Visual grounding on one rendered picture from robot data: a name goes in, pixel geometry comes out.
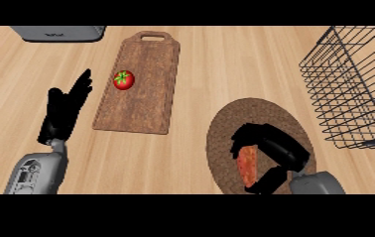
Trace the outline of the orange sweet potato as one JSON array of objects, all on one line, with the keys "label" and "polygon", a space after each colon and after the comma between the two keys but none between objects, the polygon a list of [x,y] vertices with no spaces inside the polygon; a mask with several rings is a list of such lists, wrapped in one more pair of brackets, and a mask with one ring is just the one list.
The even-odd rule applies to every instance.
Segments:
[{"label": "orange sweet potato", "polygon": [[238,170],[246,187],[252,187],[259,180],[259,146],[247,146],[240,151]]}]

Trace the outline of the round brown woven placemat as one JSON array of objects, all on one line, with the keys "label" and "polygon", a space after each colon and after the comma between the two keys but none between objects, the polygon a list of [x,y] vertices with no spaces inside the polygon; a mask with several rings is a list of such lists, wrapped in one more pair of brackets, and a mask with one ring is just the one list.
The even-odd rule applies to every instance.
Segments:
[{"label": "round brown woven placemat", "polygon": [[305,173],[308,175],[317,173],[312,143],[293,115],[274,102],[262,98],[238,99],[219,111],[207,134],[209,166],[218,186],[226,194],[247,194],[237,160],[231,153],[232,136],[246,123],[269,123],[296,138],[311,152]]}]

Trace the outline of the brown wooden cutting board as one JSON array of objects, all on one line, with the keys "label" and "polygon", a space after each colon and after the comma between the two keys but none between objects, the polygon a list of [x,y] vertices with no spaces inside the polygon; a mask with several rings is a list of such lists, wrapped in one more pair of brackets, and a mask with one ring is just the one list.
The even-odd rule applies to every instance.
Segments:
[{"label": "brown wooden cutting board", "polygon": [[[166,32],[142,31],[120,46],[94,119],[97,130],[169,133],[181,44]],[[116,74],[129,70],[135,83],[114,86]]]}]

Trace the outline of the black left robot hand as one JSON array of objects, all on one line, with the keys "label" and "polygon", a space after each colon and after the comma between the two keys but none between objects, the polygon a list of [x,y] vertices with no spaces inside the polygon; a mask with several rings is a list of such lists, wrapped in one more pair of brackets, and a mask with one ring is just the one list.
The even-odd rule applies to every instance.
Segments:
[{"label": "black left robot hand", "polygon": [[82,108],[94,91],[92,83],[92,70],[88,69],[69,93],[58,87],[49,89],[48,114],[38,139],[40,144],[51,145],[55,139],[70,140]]}]

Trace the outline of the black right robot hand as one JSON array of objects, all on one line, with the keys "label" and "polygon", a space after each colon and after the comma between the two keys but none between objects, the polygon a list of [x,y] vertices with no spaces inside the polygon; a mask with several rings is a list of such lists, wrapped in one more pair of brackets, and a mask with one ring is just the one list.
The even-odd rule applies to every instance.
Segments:
[{"label": "black right robot hand", "polygon": [[232,140],[231,153],[235,159],[241,155],[243,148],[257,145],[280,164],[269,169],[260,180],[246,187],[249,193],[272,194],[287,181],[287,172],[299,173],[305,169],[311,153],[290,134],[271,124],[246,123],[235,132]]}]

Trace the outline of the grey toaster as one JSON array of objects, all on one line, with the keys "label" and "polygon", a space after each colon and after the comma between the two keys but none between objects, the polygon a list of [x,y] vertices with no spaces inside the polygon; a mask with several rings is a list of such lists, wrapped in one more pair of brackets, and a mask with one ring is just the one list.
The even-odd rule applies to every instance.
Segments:
[{"label": "grey toaster", "polygon": [[102,39],[105,26],[12,26],[33,43],[91,43]]}]

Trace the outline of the red tomato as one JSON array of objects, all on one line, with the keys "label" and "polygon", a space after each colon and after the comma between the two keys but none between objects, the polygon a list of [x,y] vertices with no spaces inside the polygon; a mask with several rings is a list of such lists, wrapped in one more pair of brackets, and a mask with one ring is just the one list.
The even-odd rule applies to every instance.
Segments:
[{"label": "red tomato", "polygon": [[129,70],[122,70],[113,79],[114,87],[119,90],[128,90],[135,84],[135,75]]}]

